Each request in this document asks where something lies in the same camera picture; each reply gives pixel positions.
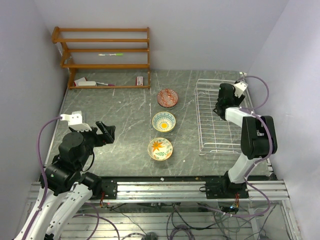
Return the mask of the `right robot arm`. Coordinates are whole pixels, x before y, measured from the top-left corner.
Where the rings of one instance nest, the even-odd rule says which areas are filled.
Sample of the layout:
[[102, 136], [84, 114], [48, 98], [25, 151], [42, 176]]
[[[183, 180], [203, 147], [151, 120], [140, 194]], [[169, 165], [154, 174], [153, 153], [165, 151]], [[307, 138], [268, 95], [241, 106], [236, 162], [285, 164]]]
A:
[[224, 183], [220, 186], [220, 192], [226, 198], [231, 198], [244, 189], [253, 169], [278, 149], [273, 117], [258, 115], [241, 107], [246, 88], [247, 85], [242, 81], [234, 84], [221, 83], [213, 110], [222, 120], [241, 128], [241, 154], [233, 167], [225, 173]]

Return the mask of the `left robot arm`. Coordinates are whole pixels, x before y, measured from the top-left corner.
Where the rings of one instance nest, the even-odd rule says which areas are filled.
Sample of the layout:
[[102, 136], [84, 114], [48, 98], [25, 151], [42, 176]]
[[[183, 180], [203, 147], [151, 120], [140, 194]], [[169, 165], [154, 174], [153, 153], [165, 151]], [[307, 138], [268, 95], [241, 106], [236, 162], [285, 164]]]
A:
[[71, 125], [58, 147], [59, 153], [41, 169], [36, 203], [17, 240], [56, 240], [72, 216], [90, 198], [102, 193], [102, 179], [84, 166], [94, 149], [113, 144], [116, 127], [97, 121], [95, 127]]

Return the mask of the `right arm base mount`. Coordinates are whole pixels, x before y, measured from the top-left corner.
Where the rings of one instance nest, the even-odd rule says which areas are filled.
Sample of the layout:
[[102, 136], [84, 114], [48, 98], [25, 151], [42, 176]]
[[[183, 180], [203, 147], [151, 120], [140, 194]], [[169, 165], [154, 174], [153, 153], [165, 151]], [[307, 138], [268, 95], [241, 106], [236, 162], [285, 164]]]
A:
[[243, 183], [233, 183], [228, 175], [206, 176], [205, 184], [199, 191], [205, 193], [207, 199], [247, 199], [249, 197], [247, 185]]

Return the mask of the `orange flower bowl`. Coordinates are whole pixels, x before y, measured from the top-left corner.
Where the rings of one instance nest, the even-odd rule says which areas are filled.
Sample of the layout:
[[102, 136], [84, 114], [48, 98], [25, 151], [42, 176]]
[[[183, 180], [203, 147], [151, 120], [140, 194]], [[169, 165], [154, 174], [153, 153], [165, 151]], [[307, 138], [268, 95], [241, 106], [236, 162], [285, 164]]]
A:
[[147, 146], [148, 155], [156, 161], [165, 161], [169, 159], [173, 153], [173, 145], [163, 137], [157, 137], [150, 141]]

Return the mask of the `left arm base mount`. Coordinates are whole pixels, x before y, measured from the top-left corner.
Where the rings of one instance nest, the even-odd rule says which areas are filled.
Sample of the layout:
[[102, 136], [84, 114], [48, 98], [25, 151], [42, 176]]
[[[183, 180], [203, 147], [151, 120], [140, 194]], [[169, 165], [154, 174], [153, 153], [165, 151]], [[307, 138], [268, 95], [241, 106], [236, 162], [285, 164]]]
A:
[[112, 179], [103, 179], [101, 183], [101, 200], [115, 200], [118, 194], [118, 184]]

